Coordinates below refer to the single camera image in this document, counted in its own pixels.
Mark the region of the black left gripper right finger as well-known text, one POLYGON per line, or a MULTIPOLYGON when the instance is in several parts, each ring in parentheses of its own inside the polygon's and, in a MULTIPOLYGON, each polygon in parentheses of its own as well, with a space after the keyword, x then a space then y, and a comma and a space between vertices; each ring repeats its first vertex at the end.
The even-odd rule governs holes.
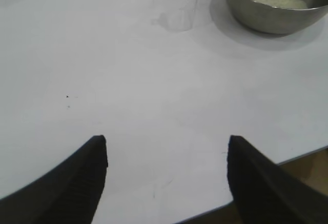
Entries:
POLYGON ((243 223, 327 223, 327 196, 289 175, 242 136, 230 137, 227 179, 243 223))

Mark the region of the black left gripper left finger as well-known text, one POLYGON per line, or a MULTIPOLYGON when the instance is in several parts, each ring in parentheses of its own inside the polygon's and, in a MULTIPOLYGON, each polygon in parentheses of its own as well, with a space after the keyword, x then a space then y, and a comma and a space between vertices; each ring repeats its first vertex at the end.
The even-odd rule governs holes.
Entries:
POLYGON ((58 166, 1 199, 1 223, 91 223, 108 167, 106 139, 91 137, 58 166))

